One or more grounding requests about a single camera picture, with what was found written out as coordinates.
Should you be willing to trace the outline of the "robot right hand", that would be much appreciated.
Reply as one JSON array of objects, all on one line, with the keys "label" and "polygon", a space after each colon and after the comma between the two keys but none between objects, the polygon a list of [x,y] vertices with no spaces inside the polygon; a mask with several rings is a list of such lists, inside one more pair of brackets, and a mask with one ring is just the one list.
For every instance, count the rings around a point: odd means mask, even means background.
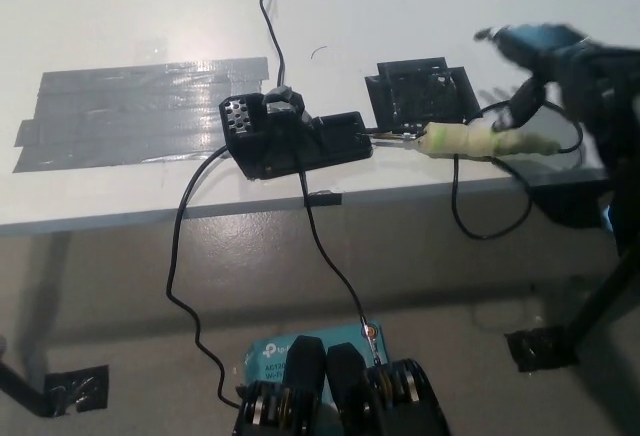
[{"label": "robot right hand", "polygon": [[507,102],[508,115],[500,116],[492,129],[504,132],[527,123],[546,101],[546,86],[559,82],[562,70],[575,58],[599,56],[604,46],[564,24],[522,24],[487,27],[473,39],[495,46],[509,62],[530,72]]}]

